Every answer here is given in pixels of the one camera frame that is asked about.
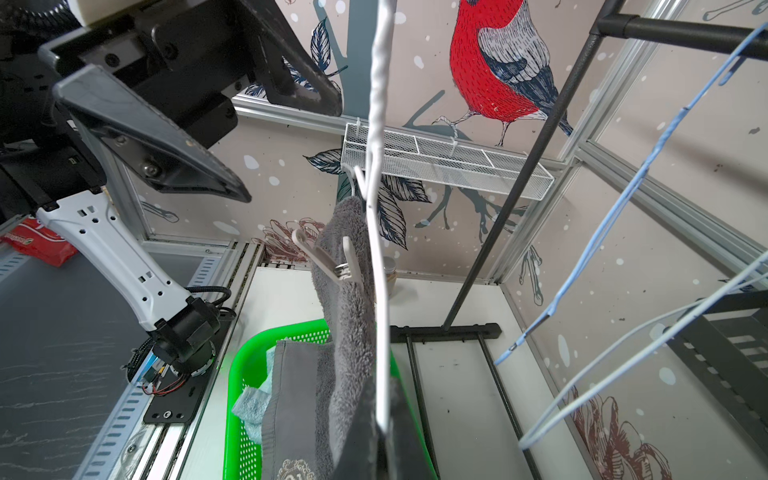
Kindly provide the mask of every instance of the bird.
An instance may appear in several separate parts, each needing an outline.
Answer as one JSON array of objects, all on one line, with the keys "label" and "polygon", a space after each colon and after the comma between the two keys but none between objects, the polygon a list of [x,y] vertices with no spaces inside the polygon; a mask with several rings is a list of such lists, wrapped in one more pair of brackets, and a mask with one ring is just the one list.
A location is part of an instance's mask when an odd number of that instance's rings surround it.
[{"label": "bird", "polygon": [[[454,84],[467,102],[457,121],[441,116],[458,137],[456,125],[475,115],[500,120],[504,145],[509,124],[546,120],[558,89],[549,68],[549,50],[531,20],[528,0],[461,0],[451,40]],[[559,127],[573,131],[567,115]]]}]

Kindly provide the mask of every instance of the white clothespin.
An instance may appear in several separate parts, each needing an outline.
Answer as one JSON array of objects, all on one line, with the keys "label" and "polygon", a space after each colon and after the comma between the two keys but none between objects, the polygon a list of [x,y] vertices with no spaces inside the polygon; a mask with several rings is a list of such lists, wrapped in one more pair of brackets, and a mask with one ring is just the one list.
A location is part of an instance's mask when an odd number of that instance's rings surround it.
[{"label": "white clothespin", "polygon": [[453,152],[456,150],[456,145],[458,145],[458,141],[456,140],[456,137],[453,137],[451,141],[452,141],[451,154],[449,156],[450,158],[453,158]]},{"label": "white clothespin", "polygon": [[334,282],[339,285],[343,282],[357,282],[362,285],[362,273],[360,265],[357,263],[355,247],[349,237],[342,239],[344,247],[344,256],[346,263],[336,265],[333,258],[322,248],[313,247],[307,243],[306,233],[301,228],[297,228],[291,234],[293,243],[296,244],[306,255]]}]

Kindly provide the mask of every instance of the black clothes rack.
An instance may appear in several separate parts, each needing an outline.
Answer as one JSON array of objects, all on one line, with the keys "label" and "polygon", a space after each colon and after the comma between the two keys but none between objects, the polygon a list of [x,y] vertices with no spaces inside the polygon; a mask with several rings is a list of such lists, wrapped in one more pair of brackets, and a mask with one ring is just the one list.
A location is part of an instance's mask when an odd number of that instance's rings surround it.
[{"label": "black clothes rack", "polygon": [[[502,209],[498,213],[498,218],[493,223],[493,228],[488,233],[485,242],[478,253],[472,268],[464,281],[462,289],[459,291],[456,300],[451,307],[448,317],[442,326],[434,327],[391,327],[391,342],[406,343],[408,354],[413,372],[414,385],[416,390],[419,414],[422,417],[422,429],[425,443],[432,464],[435,466],[435,472],[439,477],[437,461],[432,444],[432,434],[429,430],[429,420],[424,405],[424,396],[421,387],[419,374],[419,365],[416,362],[413,344],[416,342],[445,342],[477,340],[488,368],[491,370],[498,393],[502,398],[505,410],[515,430],[518,439],[523,436],[523,430],[519,425],[515,411],[507,395],[502,380],[493,363],[493,358],[486,345],[487,339],[497,339],[501,335],[501,328],[496,323],[474,326],[452,326],[456,314],[462,308],[462,304],[472,288],[480,269],[488,259],[491,249],[498,240],[499,235],[504,229],[504,225],[509,218],[510,213],[515,208],[515,204],[520,199],[528,179],[531,177],[536,165],[541,159],[545,148],[557,130],[560,119],[566,112],[571,99],[574,96],[584,74],[587,72],[595,54],[598,52],[600,44],[604,37],[615,38],[634,38],[637,40],[655,41],[656,43],[666,45],[676,45],[680,47],[696,48],[699,50],[714,51],[717,53],[730,54],[750,33],[751,28],[730,27],[722,25],[708,25],[693,22],[678,22],[670,20],[657,20],[652,18],[642,18],[638,15],[625,15],[619,13],[624,6],[625,0],[606,0],[592,25],[587,41],[581,49],[568,79],[560,90],[557,100],[554,103],[551,113],[547,117],[544,127],[539,132],[531,153],[525,160],[520,170],[520,174],[512,186],[512,189],[504,202]],[[768,31],[762,31],[741,54],[743,57],[755,58],[758,60],[768,60]],[[531,475],[534,480],[541,480],[541,475],[536,466],[531,453],[524,451],[525,460],[531,469]]]}]

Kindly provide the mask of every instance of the green basket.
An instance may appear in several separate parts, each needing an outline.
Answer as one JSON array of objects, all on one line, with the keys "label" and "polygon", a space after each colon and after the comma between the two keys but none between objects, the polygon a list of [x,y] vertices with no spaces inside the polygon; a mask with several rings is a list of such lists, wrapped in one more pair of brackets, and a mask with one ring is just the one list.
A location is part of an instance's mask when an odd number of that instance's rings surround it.
[{"label": "green basket", "polygon": [[[243,422],[232,413],[240,394],[246,386],[259,387],[266,380],[266,351],[280,340],[325,343],[330,331],[324,319],[296,323],[265,330],[237,352],[230,369],[230,383],[227,393],[227,434],[224,439],[223,480],[261,479],[261,445],[251,442],[245,433]],[[400,379],[400,371],[392,357],[391,373]],[[429,460],[424,438],[419,431],[424,454]]]}]

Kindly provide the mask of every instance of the wall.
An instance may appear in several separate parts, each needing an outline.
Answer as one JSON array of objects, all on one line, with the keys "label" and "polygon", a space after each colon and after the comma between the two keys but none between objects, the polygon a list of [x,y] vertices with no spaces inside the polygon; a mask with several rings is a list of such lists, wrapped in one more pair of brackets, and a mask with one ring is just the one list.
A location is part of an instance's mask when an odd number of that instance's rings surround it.
[{"label": "wall", "polygon": [[[680,19],[754,28],[768,21],[755,2],[690,0]],[[726,55],[659,47],[599,137],[602,145],[639,165],[662,130],[722,65]],[[732,227],[768,245],[768,63],[748,60],[686,116],[650,175]]]},{"label": "wall", "polygon": [[[625,13],[642,13],[647,0],[629,0],[622,10]],[[531,21],[538,37],[548,49],[549,59],[541,61],[543,72],[550,68],[553,83],[547,83],[549,93],[543,98],[527,98],[539,103],[554,102],[557,90],[565,82],[573,61],[587,39],[601,0],[551,0],[526,2]],[[342,89],[344,113],[353,117],[367,118],[370,89],[370,48],[376,27],[376,3],[350,0],[315,0],[314,2],[278,2],[297,38]],[[524,121],[521,111],[505,111],[501,108],[488,117],[475,115],[456,125],[454,132],[448,125],[467,113],[467,101],[456,85],[466,86],[465,92],[481,93],[490,102],[503,104],[508,101],[508,86],[490,77],[488,66],[476,55],[457,55],[457,68],[450,67],[450,51],[454,38],[467,35],[469,43],[476,42],[475,28],[506,26],[520,5],[519,0],[483,0],[472,7],[466,0],[429,0],[427,2],[400,2],[395,17],[395,33],[392,41],[390,66],[389,103],[387,124],[403,126],[433,134],[459,138],[492,146],[503,140],[506,150],[524,153],[530,150],[543,125],[542,119]],[[459,24],[457,18],[467,21]],[[503,41],[498,48],[509,46]],[[569,121],[575,126],[581,113],[588,106],[605,72],[616,58],[623,42],[608,39],[590,68],[581,88],[569,107]],[[263,95],[260,89],[250,89],[251,94]],[[513,120],[502,139],[502,122],[497,118]],[[546,155],[556,157],[565,143],[565,134],[559,131],[550,143]]]},{"label": "wall", "polygon": [[[478,6],[490,8],[486,8],[484,15],[496,17],[507,7],[516,8],[516,2],[484,0]],[[646,0],[631,0],[625,11],[639,12],[645,4]],[[297,38],[342,90],[344,113],[365,117],[375,2],[315,0],[283,1],[278,5]],[[558,0],[530,5],[532,21],[550,51],[549,68],[555,86],[561,86],[565,80],[570,62],[586,39],[599,5],[599,0]],[[431,123],[441,115],[456,119],[467,109],[455,86],[458,77],[449,67],[449,52],[459,12],[472,13],[469,8],[472,6],[466,0],[403,2],[398,7],[390,68],[389,125],[453,135],[448,125]],[[586,108],[620,46],[619,41],[605,42],[571,104],[571,124],[575,124]],[[303,82],[301,77],[295,79]],[[258,86],[248,88],[247,92],[263,95]],[[488,99],[497,101],[499,95],[498,91],[491,93]],[[526,152],[541,125],[541,120],[513,122],[504,148]],[[476,115],[457,128],[458,135],[464,139],[493,145],[499,142],[502,123]],[[565,135],[557,133],[548,155],[556,156],[564,141]],[[251,204],[211,196],[160,195],[141,182],[135,182],[136,189],[145,200],[147,221],[157,235],[266,241],[272,247],[273,258],[302,260],[301,252],[286,241],[281,229],[290,233],[294,224],[310,219],[312,222],[304,223],[306,228],[317,230],[322,228],[321,223],[328,221],[339,193],[339,170],[327,162],[337,164],[337,155],[332,151],[340,144],[340,138],[335,135],[241,118],[240,126],[211,150],[243,178],[253,195]],[[251,167],[244,163],[247,155],[259,168],[251,168],[254,163]],[[310,163],[323,172],[312,169]],[[397,258],[401,270],[463,276],[472,265],[505,196],[422,182],[408,183],[408,187],[409,195],[399,200],[389,199],[396,207],[388,209],[385,222],[386,254]],[[481,276],[489,275],[527,205],[526,200],[519,202],[508,231],[496,243]]]},{"label": "wall", "polygon": [[[525,270],[519,263],[506,283],[524,323],[530,324],[551,302],[617,198],[618,192],[593,172],[578,171],[533,240],[524,257]],[[540,263],[533,261],[536,256]],[[629,204],[557,313],[532,338],[560,389],[628,330],[708,295],[727,278]],[[538,298],[534,283],[541,289]],[[577,390],[604,378],[659,330],[636,335],[576,385]],[[514,355],[508,361],[514,362]],[[648,460],[653,475],[641,478],[654,480],[768,475],[766,465],[738,436],[727,415],[666,346],[607,387],[592,407],[582,408],[597,423],[597,428],[589,425],[595,436],[585,441],[603,478],[634,478],[608,471],[611,460],[619,456],[625,461],[622,468]]]},{"label": "wall", "polygon": [[[274,260],[306,261],[288,237],[299,223],[311,235],[330,220],[339,188],[340,145],[338,135],[241,118],[211,151],[246,184],[253,196],[249,204],[213,195],[161,194],[136,177],[134,188],[155,235],[266,242]],[[505,196],[389,181],[400,198],[381,196],[387,206],[385,253],[401,270],[465,275]],[[524,200],[516,209],[481,277],[527,204]]]}]

